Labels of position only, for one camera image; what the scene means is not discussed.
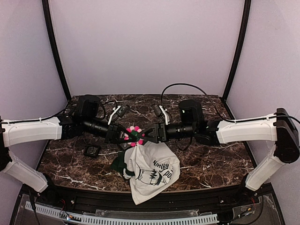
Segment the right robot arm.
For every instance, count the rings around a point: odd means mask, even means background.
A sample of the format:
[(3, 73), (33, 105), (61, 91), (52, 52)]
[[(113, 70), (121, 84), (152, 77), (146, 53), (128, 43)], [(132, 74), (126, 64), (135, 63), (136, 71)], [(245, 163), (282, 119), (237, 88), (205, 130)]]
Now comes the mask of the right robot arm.
[(243, 141), (273, 141), (275, 144), (258, 166), (242, 182), (244, 191), (257, 191), (277, 170), (300, 157), (299, 133), (295, 120), (284, 108), (275, 113), (243, 120), (205, 120), (199, 102), (188, 99), (179, 103), (180, 123), (154, 123), (138, 134), (153, 143), (171, 139), (194, 138), (196, 142), (217, 146)]

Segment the white and green garment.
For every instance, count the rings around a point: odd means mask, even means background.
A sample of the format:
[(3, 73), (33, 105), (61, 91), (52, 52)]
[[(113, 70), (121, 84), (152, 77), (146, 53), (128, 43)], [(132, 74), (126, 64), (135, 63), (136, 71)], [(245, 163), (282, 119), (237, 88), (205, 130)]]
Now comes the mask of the white and green garment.
[(111, 168), (129, 181), (136, 205), (155, 197), (180, 177), (180, 161), (163, 142), (147, 142), (119, 152)]

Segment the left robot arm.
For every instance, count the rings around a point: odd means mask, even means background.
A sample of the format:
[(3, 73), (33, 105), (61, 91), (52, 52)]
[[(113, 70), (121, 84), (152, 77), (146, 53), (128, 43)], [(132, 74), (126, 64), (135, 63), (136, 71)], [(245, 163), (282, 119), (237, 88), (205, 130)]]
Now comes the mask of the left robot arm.
[(50, 179), (20, 160), (9, 147), (40, 140), (66, 140), (87, 132), (104, 138), (105, 143), (121, 144), (137, 141), (137, 137), (119, 124), (98, 118), (100, 98), (80, 96), (69, 113), (61, 110), (54, 116), (32, 120), (0, 121), (0, 170), (38, 193), (48, 190)]

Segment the pink flower brooch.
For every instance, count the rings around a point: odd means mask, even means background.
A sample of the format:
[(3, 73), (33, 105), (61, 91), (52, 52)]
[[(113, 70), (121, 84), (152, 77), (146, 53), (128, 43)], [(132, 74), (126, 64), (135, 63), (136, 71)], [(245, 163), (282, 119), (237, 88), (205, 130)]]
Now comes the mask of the pink flower brooch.
[(126, 130), (130, 134), (132, 134), (134, 137), (136, 137), (136, 142), (128, 142), (127, 143), (130, 147), (135, 147), (137, 145), (144, 144), (144, 140), (138, 137), (138, 134), (142, 131), (142, 129), (139, 126), (130, 126)]

